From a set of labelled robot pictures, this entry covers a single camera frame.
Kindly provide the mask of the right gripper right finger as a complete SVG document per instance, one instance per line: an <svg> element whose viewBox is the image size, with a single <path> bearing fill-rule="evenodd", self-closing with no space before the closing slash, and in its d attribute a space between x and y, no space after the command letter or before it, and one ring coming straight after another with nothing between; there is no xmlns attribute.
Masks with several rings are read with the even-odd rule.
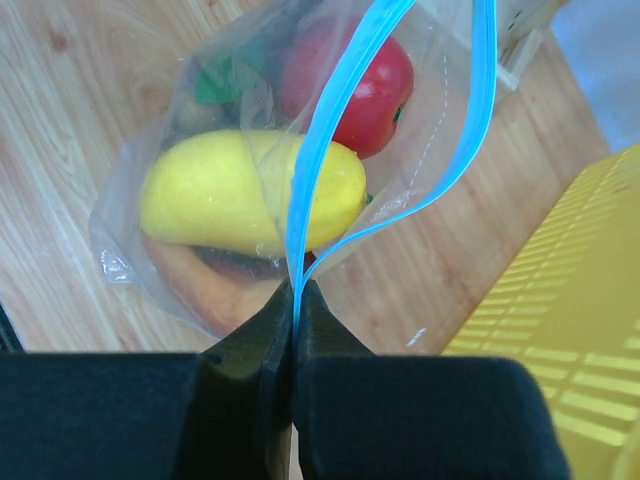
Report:
<svg viewBox="0 0 640 480"><path fill-rule="evenodd" d="M542 391L520 363L377 355L306 285L294 423L307 479L567 479Z"/></svg>

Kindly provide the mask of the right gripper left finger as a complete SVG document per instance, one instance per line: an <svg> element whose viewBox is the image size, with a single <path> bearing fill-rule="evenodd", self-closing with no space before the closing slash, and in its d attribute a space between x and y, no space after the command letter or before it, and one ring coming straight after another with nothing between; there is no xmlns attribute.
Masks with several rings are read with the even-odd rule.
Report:
<svg viewBox="0 0 640 480"><path fill-rule="evenodd" d="M1 339L5 479L285 479L292 291L200 353L28 353Z"/></svg>

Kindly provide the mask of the toy steak slice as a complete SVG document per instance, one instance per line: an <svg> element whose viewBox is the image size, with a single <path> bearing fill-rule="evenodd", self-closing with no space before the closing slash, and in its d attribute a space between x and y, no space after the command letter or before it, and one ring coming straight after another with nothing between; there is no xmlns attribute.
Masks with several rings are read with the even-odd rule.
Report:
<svg viewBox="0 0 640 480"><path fill-rule="evenodd" d="M141 239L165 286L218 338L256 314L288 276L284 259Z"/></svg>

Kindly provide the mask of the yellow toy banana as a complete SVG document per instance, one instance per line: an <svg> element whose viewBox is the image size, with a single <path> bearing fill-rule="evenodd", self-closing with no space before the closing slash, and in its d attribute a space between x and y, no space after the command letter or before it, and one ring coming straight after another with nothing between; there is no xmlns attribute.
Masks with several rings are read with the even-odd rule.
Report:
<svg viewBox="0 0 640 480"><path fill-rule="evenodd" d="M261 258L284 256L291 180L303 136L276 130L217 130L162 153L139 197L142 231L168 243ZM363 163L333 142L316 186L306 248L342 236L367 203Z"/></svg>

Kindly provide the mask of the clear zip top bag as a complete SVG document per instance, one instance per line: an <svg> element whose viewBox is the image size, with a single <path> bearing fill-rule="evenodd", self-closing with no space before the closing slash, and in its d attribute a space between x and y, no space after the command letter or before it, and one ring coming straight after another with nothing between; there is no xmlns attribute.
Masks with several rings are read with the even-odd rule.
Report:
<svg viewBox="0 0 640 480"><path fill-rule="evenodd" d="M280 108L284 61L296 36L321 19L332 19L340 37L349 18L359 23L337 59L315 105L290 120ZM498 68L497 3L494 1L268 1L213 34L183 63L177 89L193 55L225 37L269 35L280 54L274 93L278 123L272 128L303 136L291 180L284 229L285 254L254 258L287 262L293 289L293 324L299 327L306 285L319 281L332 305L346 308L349 296L370 301L376 287L357 287L340 278L354 253L379 231L443 197L466 173L489 130ZM312 202L320 171L339 121L361 78L388 38L404 48L414 69L414 88L396 132L378 154L361 159L367 203L351 227L335 241L306 248ZM203 328L160 278L141 236L139 197L158 157L190 137L168 131L167 111L126 141L91 212L91 247L103 279L138 289L167 313Z"/></svg>

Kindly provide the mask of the longan fruit bunch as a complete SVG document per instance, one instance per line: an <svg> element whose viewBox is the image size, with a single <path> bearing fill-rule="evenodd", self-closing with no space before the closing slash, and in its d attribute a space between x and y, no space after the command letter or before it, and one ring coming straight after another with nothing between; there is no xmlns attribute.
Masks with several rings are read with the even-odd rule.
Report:
<svg viewBox="0 0 640 480"><path fill-rule="evenodd" d="M208 42L185 67L171 101L168 131L190 137L224 128L276 126L279 57L269 35Z"/></svg>

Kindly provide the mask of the red toy fruit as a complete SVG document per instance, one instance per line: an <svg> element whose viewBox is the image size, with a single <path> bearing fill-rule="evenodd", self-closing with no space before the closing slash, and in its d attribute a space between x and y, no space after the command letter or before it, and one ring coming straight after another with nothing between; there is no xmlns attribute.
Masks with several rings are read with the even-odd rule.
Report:
<svg viewBox="0 0 640 480"><path fill-rule="evenodd" d="M321 19L293 41L280 79L280 108L292 120L315 105L359 19L351 17L344 37L332 19ZM388 38L361 78L338 123L333 140L368 159L380 153L396 132L414 88L414 69L401 44Z"/></svg>

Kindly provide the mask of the yellow plastic basket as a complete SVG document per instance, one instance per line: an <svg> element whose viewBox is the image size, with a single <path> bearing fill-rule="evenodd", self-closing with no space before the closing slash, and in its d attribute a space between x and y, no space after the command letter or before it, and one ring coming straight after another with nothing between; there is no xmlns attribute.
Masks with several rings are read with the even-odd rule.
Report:
<svg viewBox="0 0 640 480"><path fill-rule="evenodd" d="M638 477L637 147L573 180L445 353L524 364L575 478Z"/></svg>

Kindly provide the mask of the wooden clothes rack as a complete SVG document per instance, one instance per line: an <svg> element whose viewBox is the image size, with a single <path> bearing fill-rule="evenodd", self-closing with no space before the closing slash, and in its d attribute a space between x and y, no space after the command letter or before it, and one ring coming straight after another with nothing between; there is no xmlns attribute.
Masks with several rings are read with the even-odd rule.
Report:
<svg viewBox="0 0 640 480"><path fill-rule="evenodd" d="M567 0L497 2L497 102L516 91L553 17L567 3Z"/></svg>

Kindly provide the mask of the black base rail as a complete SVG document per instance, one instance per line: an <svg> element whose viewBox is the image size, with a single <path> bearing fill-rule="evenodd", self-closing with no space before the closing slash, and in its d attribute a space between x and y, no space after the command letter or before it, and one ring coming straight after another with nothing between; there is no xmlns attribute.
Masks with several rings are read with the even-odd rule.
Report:
<svg viewBox="0 0 640 480"><path fill-rule="evenodd" d="M0 351L2 353L25 352L2 304L0 304Z"/></svg>

